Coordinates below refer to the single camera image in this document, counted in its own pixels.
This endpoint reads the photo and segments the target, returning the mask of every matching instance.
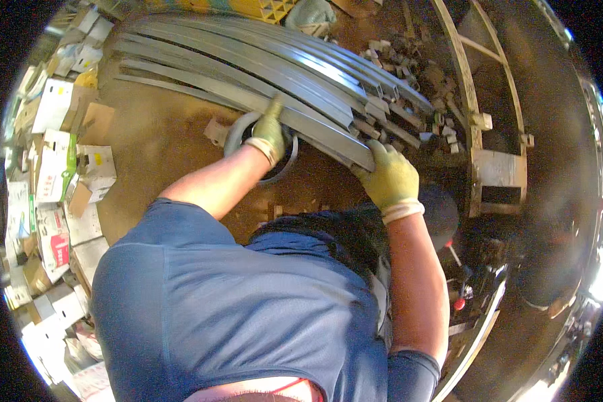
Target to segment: man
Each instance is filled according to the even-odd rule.
[[[218,222],[283,155],[281,109],[275,97],[237,152],[170,185],[100,261],[91,309],[118,400],[431,398],[448,293],[418,173],[395,149],[369,143],[376,170],[356,170],[388,228],[388,352],[365,274],[370,248],[347,239],[366,231],[363,219],[287,218],[246,247]]]

